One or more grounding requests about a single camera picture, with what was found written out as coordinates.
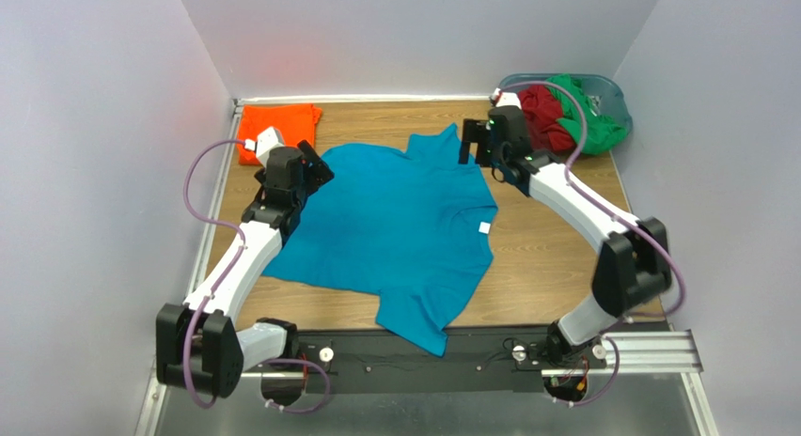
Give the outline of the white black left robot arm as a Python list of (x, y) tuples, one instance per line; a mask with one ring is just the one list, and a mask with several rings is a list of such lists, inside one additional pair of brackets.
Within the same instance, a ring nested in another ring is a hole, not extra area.
[(295, 324), (262, 319), (239, 331), (235, 323), (250, 290), (300, 225), (308, 198), (334, 177), (306, 141), (295, 147), (278, 139), (238, 144), (259, 157), (259, 190), (242, 221), (226, 224), (235, 239), (212, 272), (181, 304), (165, 304), (156, 317), (157, 380), (186, 390), (202, 409), (229, 397), (252, 367), (305, 363)]

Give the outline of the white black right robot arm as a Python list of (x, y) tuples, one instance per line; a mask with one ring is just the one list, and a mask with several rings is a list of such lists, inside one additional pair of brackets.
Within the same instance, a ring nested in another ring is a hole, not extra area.
[(504, 105), (492, 108), (485, 119), (465, 119), (459, 162), (499, 173), (502, 182), (561, 216), (597, 253), (589, 295), (547, 329), (539, 355), (548, 363), (559, 364), (585, 349), (671, 287), (665, 225), (612, 205), (586, 188), (556, 154), (534, 149), (520, 108)]

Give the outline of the blue t shirt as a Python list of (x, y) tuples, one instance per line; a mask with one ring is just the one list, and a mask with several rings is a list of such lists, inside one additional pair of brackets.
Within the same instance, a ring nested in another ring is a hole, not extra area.
[(498, 207), (473, 163), (460, 163), (455, 125), (413, 134), (406, 149), (328, 149), (334, 178), (264, 270), (268, 277), (374, 295), (378, 325), (442, 356), (494, 256)]

